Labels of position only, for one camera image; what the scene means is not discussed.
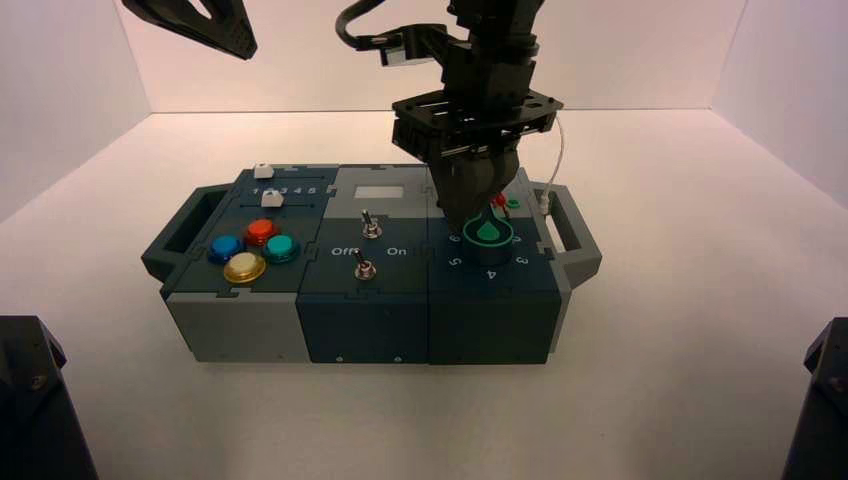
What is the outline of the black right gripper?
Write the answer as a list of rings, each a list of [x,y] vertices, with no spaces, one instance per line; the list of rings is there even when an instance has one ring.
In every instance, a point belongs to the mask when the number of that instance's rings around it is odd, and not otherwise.
[[[450,229],[458,231],[512,182],[519,156],[495,152],[490,161],[440,159],[547,132],[563,103],[530,88],[535,70],[530,57],[507,62],[491,51],[450,46],[442,67],[442,89],[392,105],[392,143],[431,163],[437,203]]]

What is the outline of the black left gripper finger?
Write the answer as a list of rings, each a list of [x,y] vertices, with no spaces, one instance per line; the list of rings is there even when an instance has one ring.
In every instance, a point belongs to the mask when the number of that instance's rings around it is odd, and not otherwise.
[[[140,20],[241,60],[250,60],[257,42],[242,1],[123,0]]]

